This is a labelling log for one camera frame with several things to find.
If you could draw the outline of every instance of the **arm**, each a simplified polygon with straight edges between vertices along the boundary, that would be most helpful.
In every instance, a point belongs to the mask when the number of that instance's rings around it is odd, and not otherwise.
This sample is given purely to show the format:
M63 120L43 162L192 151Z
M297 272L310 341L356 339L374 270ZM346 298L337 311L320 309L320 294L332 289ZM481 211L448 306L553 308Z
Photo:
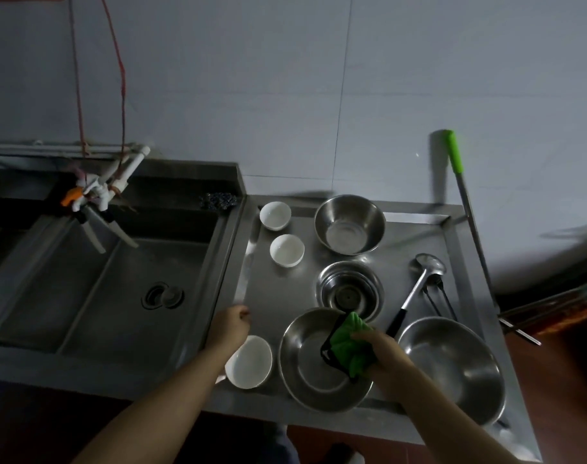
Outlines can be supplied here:
M379 362L368 374L390 400L405 408L424 443L441 464L517 464L520 461L495 441L457 405L448 400L384 333L367 330L351 334L373 346Z
M161 464L174 461L216 378L250 329L248 308L214 316L205 349L132 404L96 435L73 464Z

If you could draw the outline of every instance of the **hand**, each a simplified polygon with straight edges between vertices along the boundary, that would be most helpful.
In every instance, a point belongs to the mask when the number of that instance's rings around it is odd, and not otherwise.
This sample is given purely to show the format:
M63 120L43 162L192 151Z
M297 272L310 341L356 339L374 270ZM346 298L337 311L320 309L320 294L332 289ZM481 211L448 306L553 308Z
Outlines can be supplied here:
M218 350L228 359L248 337L250 314L250 310L241 304L217 312L207 334L205 349Z
M415 365L389 335L377 330L360 330L351 333L354 340L364 340L373 346L378 362L371 365L366 373L377 384L383 395L398 401L401 389L406 385L406 374Z

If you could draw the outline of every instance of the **orange faucet handle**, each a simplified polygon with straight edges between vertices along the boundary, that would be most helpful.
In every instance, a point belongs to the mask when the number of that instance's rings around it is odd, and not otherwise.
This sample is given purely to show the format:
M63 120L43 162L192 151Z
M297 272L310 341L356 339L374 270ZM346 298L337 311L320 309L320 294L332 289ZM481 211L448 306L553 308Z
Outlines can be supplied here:
M60 202L63 207L67 207L75 200L79 199L83 196L83 188L82 187L74 187L71 188L69 191L66 192L66 196Z

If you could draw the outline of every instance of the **black handle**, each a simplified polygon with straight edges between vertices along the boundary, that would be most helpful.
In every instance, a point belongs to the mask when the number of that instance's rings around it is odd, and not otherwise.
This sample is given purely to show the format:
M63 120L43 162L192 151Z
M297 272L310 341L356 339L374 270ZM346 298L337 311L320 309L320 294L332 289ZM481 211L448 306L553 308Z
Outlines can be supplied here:
M392 321L392 324L390 324L390 327L388 327L388 330L385 331L387 335L389 335L391 337L394 337L395 335L397 335L398 329L400 329L401 326L403 325L403 321L405 320L406 314L407 314L406 309L399 309L398 310L397 316Z

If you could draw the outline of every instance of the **person's left hand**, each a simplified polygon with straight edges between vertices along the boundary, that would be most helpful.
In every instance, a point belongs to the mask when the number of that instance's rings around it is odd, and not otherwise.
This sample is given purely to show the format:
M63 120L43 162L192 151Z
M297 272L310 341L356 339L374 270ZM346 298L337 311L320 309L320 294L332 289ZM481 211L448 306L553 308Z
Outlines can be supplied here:
M217 312L207 334L205 349L219 350L228 359L248 337L251 328L250 314L248 307L242 304Z

